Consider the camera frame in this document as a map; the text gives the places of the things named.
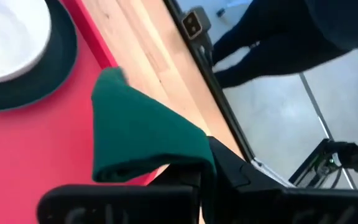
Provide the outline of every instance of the green cloth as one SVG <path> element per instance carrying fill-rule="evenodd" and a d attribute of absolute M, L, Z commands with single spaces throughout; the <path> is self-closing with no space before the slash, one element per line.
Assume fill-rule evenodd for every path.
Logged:
<path fill-rule="evenodd" d="M 93 180 L 125 182 L 165 164 L 202 164 L 201 204 L 211 223 L 216 168 L 205 133 L 127 85 L 119 68 L 102 71 L 92 102 Z"/>

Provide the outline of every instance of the gray floor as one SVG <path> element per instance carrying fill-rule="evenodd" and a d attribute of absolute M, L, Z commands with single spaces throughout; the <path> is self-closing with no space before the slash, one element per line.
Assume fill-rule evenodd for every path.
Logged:
<path fill-rule="evenodd" d="M 213 42 L 229 30 L 247 6 L 216 11 L 228 0 L 178 0 L 183 10 L 203 6 L 212 23 Z M 237 63 L 247 49 L 217 64 L 215 70 Z M 305 72 L 335 140 L 358 142 L 358 50 Z M 256 156 L 289 178 L 326 135 L 299 75 L 258 78 L 224 91 Z M 351 172 L 358 187 L 358 174 Z M 338 188 L 349 188 L 343 177 Z"/>

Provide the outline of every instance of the white plate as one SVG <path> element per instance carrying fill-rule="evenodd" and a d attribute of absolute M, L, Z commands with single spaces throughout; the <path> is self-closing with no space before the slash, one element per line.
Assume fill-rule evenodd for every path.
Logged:
<path fill-rule="evenodd" d="M 44 0 L 0 0 L 0 82 L 18 77 L 38 63 L 51 28 Z"/>

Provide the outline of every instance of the dark green placemat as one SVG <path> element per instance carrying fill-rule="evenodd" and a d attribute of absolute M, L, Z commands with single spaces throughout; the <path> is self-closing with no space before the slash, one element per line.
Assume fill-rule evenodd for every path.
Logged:
<path fill-rule="evenodd" d="M 75 26 L 59 0 L 46 0 L 52 32 L 44 56 L 29 72 L 0 83 L 0 110 L 35 103 L 54 92 L 69 76 L 77 56 Z"/>
<path fill-rule="evenodd" d="M 119 68 L 104 70 L 92 95 L 93 179 L 124 182 L 164 164 L 202 164 L 204 219 L 210 216 L 216 169 L 205 133 L 126 85 Z"/>

